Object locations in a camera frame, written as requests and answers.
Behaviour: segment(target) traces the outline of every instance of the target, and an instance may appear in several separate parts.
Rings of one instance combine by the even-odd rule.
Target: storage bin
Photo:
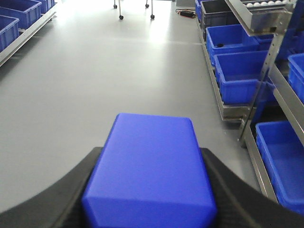
[[[41,2],[32,0],[0,0],[0,15],[18,18],[18,27],[28,29],[41,17]]]
[[[206,40],[206,28],[221,25],[239,24],[238,19],[222,0],[201,1],[201,23],[203,37]]]
[[[19,36],[18,22],[18,18],[0,16],[0,52]]]
[[[295,43],[294,52],[303,53],[304,52],[304,31],[299,32],[298,39]]]
[[[258,50],[269,50],[273,37],[274,37],[274,35],[272,35],[272,34],[257,36],[256,40],[259,43]]]
[[[256,51],[259,43],[250,37],[241,25],[226,25],[207,28],[207,50],[211,64],[217,54]]]
[[[287,30],[276,59],[287,60],[291,54],[295,53],[294,48],[298,43],[298,39],[299,33],[294,28]]]
[[[198,17],[199,22],[201,21],[201,6],[200,6],[200,0],[195,0],[195,13]]]
[[[54,6],[52,0],[35,0],[35,1],[40,1],[42,3],[41,4],[41,13],[48,12],[49,9]]]
[[[304,103],[304,53],[291,55],[289,60],[288,83]]]
[[[216,77],[225,104],[252,100],[266,55],[267,51],[253,51],[215,56]]]
[[[304,147],[291,124],[259,123],[256,136],[278,202],[304,215]]]

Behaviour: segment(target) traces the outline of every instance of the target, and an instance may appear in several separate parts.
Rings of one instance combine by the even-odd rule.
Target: metal shelf
[[[274,95],[297,136],[304,145],[304,104],[285,80],[277,66],[269,72],[269,78],[276,86]]]
[[[38,32],[56,14],[58,4],[38,19],[31,27],[25,30],[14,42],[0,52],[0,66],[15,54],[36,32]]]
[[[250,127],[246,128],[244,138],[262,194],[277,203],[274,189],[270,182],[269,176],[267,174],[261,155],[258,151],[257,144]]]
[[[224,103],[222,102],[222,98],[220,96],[219,93],[219,87],[218,84],[216,82],[216,78],[214,75],[214,69],[211,65],[210,59],[209,59],[209,54],[207,52],[207,48],[206,48],[206,44],[203,38],[203,33],[202,30],[200,28],[200,24],[199,21],[197,21],[197,25],[199,28],[199,37],[200,40],[202,42],[202,47],[203,47],[203,51],[205,54],[205,58],[206,58],[206,62],[207,62],[207,66],[208,66],[208,70],[209,70],[209,75],[210,75],[210,79],[212,82],[212,86],[213,86],[213,90],[215,93],[215,97],[218,103],[218,108],[219,108],[219,112],[221,115],[221,118],[223,121],[240,121],[243,117],[243,114],[246,112],[247,110],[247,106],[231,106],[231,105],[224,105]]]
[[[284,34],[284,29],[287,27],[286,22],[289,22],[292,15],[290,11],[293,8],[292,4],[247,8],[244,4],[252,1],[225,0],[225,2],[250,36],[271,33]]]

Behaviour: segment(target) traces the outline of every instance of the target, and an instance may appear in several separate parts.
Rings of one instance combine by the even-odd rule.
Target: metal shelving rack
[[[279,106],[285,113],[297,136],[304,144],[304,105],[284,78],[283,70],[279,69],[275,64],[276,56],[281,48],[289,22],[294,19],[293,17],[298,17],[298,15],[296,16],[293,14],[295,9],[294,5],[286,4],[284,7],[279,7],[276,9],[268,7],[266,10],[259,12],[252,9],[248,10],[248,8],[246,8],[244,5],[244,3],[246,4],[245,1],[225,0],[225,2],[229,5],[232,12],[235,14],[248,35],[275,35],[261,70],[260,81],[265,81],[270,78],[275,86],[273,94],[277,99]],[[222,119],[228,121],[237,119],[241,120],[239,140],[241,144],[246,146],[248,149],[261,191],[269,199],[277,202],[276,195],[258,151],[253,131],[251,129],[252,119],[255,116],[259,102],[257,98],[259,97],[260,93],[263,92],[261,89],[261,84],[257,87],[256,94],[250,105],[242,107],[225,106],[221,101],[219,88],[214,77],[214,69],[212,68],[209,60],[209,55],[207,53],[199,23],[198,28],[199,36],[203,44],[203,51],[206,56],[206,62],[209,68],[212,86],[214,88]]]
[[[214,94],[218,103],[218,109],[223,121],[240,121],[243,115],[246,113],[247,106],[232,106],[232,105],[225,105],[222,102],[222,98],[219,93],[219,87],[215,79],[214,71],[215,69],[212,67],[209,55],[207,52],[206,44],[203,38],[203,32],[200,28],[199,21],[197,21],[198,29],[199,29],[199,37],[202,42],[203,51],[206,57],[206,62],[209,70],[209,76],[212,82]]]
[[[12,57],[33,35],[35,35],[56,14],[59,4],[53,6],[46,14],[39,18],[31,27],[25,30],[14,42],[0,52],[0,66]]]

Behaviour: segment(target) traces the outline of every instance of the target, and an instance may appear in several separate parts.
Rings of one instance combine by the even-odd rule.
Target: gray plastic bin
[[[206,40],[206,28],[221,25],[239,24],[229,6],[224,0],[201,1],[201,22],[203,37]]]

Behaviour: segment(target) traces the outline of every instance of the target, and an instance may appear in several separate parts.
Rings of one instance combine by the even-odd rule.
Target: gray epoxy floor
[[[0,211],[57,181],[120,112],[187,116],[211,149],[257,188],[238,125],[222,122],[194,20],[175,2],[66,1],[0,68]]]

